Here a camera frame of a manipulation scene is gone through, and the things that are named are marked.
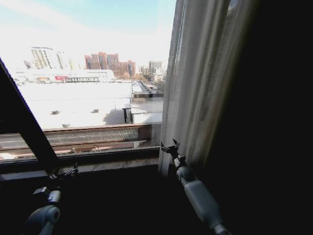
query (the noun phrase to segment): tall building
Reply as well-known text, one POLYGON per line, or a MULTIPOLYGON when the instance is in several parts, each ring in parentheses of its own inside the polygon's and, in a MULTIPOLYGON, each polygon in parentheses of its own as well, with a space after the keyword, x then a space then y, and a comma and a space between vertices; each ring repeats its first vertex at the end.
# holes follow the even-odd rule
POLYGON ((136 63, 132 60, 127 61, 128 63, 128 73, 130 76, 135 76, 136 74, 136 63))
POLYGON ((107 70, 108 69, 107 54, 104 52, 99 52, 98 57, 99 57, 100 69, 107 70))
POLYGON ((161 68, 162 61, 149 61, 149 69, 161 68))
POLYGON ((58 62, 58 69, 70 69, 69 58, 65 55, 64 52, 58 51, 56 52, 57 62, 58 62))
POLYGON ((125 73, 129 73, 128 62, 119 62, 119 73, 120 73, 120 75, 123 75, 125 73))
POLYGON ((85 55, 86 69, 91 70, 91 57, 85 55))
POLYGON ((48 47, 32 47, 31 52, 38 69, 56 69, 57 58, 53 49, 48 47))
POLYGON ((98 54, 91 54, 91 69, 92 70, 100 69, 100 62, 99 62, 98 54))
POLYGON ((108 69, 112 70, 115 76, 120 76, 118 54, 107 55, 108 69))
POLYGON ((141 73, 142 73, 143 75, 148 75, 148 73, 149 73, 148 70, 149 70, 149 67, 146 66, 146 65, 140 67, 140 71, 141 71, 141 73))

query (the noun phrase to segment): window glass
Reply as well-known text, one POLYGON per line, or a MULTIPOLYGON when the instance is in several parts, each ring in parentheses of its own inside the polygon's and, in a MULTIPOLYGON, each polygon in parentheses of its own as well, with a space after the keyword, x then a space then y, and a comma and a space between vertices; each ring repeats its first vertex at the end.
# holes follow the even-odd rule
POLYGON ((0 57, 57 154, 159 145, 175 4, 0 1, 0 57))
POLYGON ((0 135, 0 162, 34 158, 33 152, 20 134, 0 135))

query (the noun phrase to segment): sheer curtain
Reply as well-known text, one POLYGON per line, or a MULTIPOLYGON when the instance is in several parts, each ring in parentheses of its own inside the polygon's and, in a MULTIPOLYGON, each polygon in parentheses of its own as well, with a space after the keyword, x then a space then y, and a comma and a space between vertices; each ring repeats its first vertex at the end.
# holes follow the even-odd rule
MULTIPOLYGON (((206 164, 242 36, 256 1, 178 0, 166 77, 161 141, 180 142, 187 163, 206 164)), ((160 151, 166 176, 171 157, 160 151)))

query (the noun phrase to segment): low building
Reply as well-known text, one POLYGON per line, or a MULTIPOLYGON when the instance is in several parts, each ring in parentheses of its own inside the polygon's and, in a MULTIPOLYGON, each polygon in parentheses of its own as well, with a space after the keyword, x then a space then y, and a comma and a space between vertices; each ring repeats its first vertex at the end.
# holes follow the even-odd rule
POLYGON ((132 103, 131 113, 134 124, 162 122, 163 101, 132 103))
POLYGON ((134 124, 162 122, 164 93, 151 85, 132 84, 131 114, 134 124))
POLYGON ((16 81, 24 82, 107 82, 115 79, 112 70, 20 70, 11 74, 16 81))

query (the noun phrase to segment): metal bar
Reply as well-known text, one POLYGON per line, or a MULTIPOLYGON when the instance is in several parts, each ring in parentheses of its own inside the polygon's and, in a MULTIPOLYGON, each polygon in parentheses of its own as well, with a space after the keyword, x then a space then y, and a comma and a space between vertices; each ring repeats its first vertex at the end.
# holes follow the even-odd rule
POLYGON ((17 127, 42 168, 51 174, 58 158, 0 58, 1 118, 17 127))

